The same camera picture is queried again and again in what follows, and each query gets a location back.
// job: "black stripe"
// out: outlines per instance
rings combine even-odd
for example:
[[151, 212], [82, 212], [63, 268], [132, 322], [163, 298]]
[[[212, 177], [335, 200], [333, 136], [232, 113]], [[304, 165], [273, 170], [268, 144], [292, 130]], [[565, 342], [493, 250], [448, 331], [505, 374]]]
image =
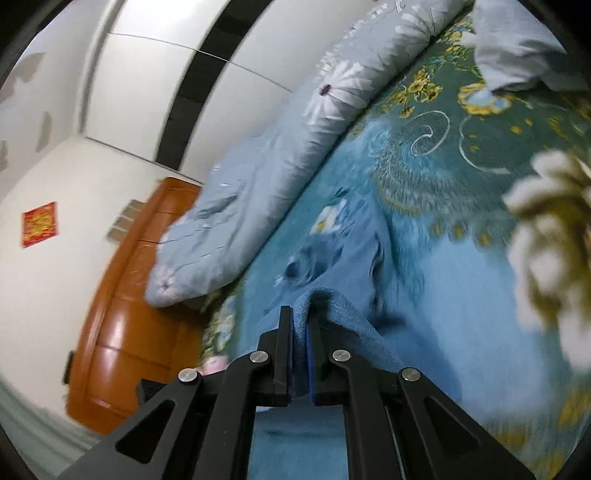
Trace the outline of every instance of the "black stripe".
[[201, 108], [225, 64], [224, 60], [195, 52], [168, 114], [156, 163], [178, 170]]
[[230, 0], [227, 4], [200, 48], [205, 53], [198, 51], [195, 54], [178, 89], [162, 132], [156, 163], [178, 170], [199, 113], [226, 64], [225, 60], [230, 60], [271, 1]]
[[230, 60], [271, 0], [230, 0], [199, 50]]

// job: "orange wooden furniture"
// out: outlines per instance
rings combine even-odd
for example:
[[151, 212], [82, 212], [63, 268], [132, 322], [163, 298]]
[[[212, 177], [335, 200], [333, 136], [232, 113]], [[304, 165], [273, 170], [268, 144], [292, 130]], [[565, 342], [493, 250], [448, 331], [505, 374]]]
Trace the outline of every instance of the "orange wooden furniture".
[[144, 290], [156, 244], [199, 190], [164, 179], [100, 282], [74, 354], [67, 400], [68, 414], [96, 432], [111, 432], [135, 412], [141, 378], [169, 382], [183, 368], [197, 366], [205, 319], [182, 304], [152, 308]]

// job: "white flower pattern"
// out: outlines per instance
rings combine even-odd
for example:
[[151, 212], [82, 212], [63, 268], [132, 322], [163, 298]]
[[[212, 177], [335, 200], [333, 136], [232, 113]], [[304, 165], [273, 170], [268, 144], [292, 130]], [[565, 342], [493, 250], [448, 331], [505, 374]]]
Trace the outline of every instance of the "white flower pattern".
[[388, 9], [388, 4], [382, 4], [379, 7], [372, 8], [368, 15], [372, 20], [375, 20], [381, 14], [383, 14], [387, 9]]
[[310, 233], [332, 233], [339, 231], [342, 225], [337, 223], [337, 219], [346, 204], [347, 200], [341, 200], [338, 205], [324, 207], [314, 222]]
[[179, 290], [174, 286], [175, 271], [167, 265], [161, 265], [154, 271], [154, 285], [157, 295], [175, 303], [180, 298]]
[[340, 48], [340, 44], [336, 44], [333, 50], [329, 50], [324, 54], [324, 56], [320, 59], [320, 61], [316, 64], [316, 67], [319, 69], [318, 75], [316, 80], [325, 77], [325, 75], [334, 68], [335, 63], [337, 62], [336, 56], [337, 52]]
[[365, 20], [363, 20], [363, 19], [357, 20], [353, 25], [351, 25], [349, 27], [349, 29], [345, 33], [345, 36], [343, 37], [343, 40], [347, 40], [348, 38], [353, 37], [357, 33], [357, 30], [359, 30], [360, 27], [362, 25], [365, 25], [366, 23], [367, 22]]
[[406, 24], [396, 26], [394, 28], [396, 33], [413, 41], [412, 43], [428, 43], [431, 37], [439, 35], [445, 24], [443, 11], [431, 7], [427, 12], [419, 5], [414, 5], [413, 11], [415, 15], [402, 14], [401, 18]]
[[350, 65], [346, 60], [338, 62], [328, 71], [320, 80], [304, 112], [308, 124], [344, 120], [339, 108], [343, 104], [357, 110], [365, 108], [367, 101], [349, 91], [369, 92], [373, 89], [372, 81], [363, 77], [364, 71], [365, 68], [359, 63]]

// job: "bed sheet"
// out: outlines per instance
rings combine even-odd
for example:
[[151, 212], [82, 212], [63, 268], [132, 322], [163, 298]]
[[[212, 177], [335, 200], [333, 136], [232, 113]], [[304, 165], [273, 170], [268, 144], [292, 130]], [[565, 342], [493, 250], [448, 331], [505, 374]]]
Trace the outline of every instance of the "bed sheet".
[[571, 370], [555, 332], [518, 326], [506, 257], [515, 219], [501, 196], [532, 173], [537, 151], [585, 156], [591, 102], [544, 88], [493, 94], [460, 44], [471, 28], [469, 14], [458, 18], [349, 128], [224, 301], [206, 349], [227, 350], [234, 322], [230, 353], [251, 348], [322, 209], [342, 189], [377, 192], [398, 271], [460, 379], [460, 404], [546, 479], [587, 425], [591, 375]]

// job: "black metal bracket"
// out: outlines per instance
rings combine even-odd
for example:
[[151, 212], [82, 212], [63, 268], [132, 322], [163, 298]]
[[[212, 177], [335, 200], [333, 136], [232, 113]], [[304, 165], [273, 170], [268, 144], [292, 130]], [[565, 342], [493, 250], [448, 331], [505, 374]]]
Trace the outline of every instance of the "black metal bracket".
[[[245, 479], [256, 407], [291, 401], [292, 315], [282, 307], [279, 327], [225, 372], [189, 370], [159, 391], [142, 381], [150, 399], [59, 480]], [[372, 367], [330, 325], [310, 309], [310, 398], [343, 407], [350, 480], [534, 480], [425, 375]]]

